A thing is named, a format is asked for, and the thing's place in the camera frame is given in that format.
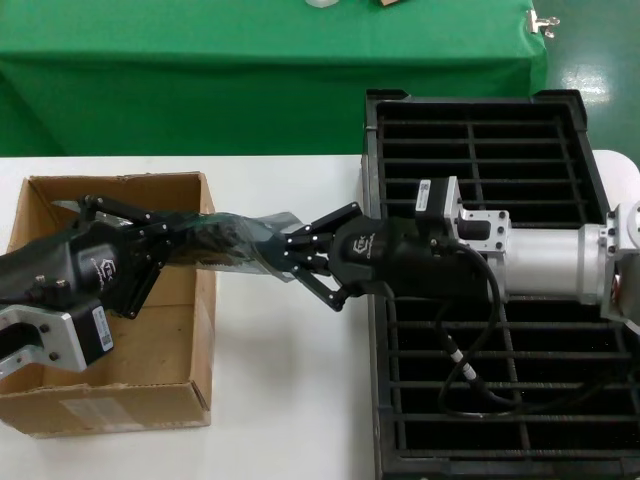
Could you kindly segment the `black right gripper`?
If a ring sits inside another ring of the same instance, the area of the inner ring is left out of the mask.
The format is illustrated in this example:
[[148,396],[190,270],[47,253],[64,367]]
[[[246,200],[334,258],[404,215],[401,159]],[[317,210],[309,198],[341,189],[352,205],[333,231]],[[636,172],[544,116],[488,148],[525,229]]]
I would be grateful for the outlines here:
[[[349,203],[286,234],[288,247],[333,244],[328,259],[313,250],[286,250],[288,271],[335,312],[363,294],[387,298],[491,299],[487,263],[438,231],[421,236],[414,221],[361,216]],[[331,289],[321,277],[341,285]]]

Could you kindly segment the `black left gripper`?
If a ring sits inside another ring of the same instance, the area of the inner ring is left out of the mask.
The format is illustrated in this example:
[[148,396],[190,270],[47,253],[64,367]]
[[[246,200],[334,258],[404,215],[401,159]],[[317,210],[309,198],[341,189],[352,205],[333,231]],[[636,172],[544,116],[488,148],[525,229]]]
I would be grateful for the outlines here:
[[1,302],[66,311],[97,300],[133,319],[172,252],[169,222],[106,196],[86,195],[79,206],[83,220],[97,220],[101,213],[116,217],[119,228],[83,223],[2,255]]

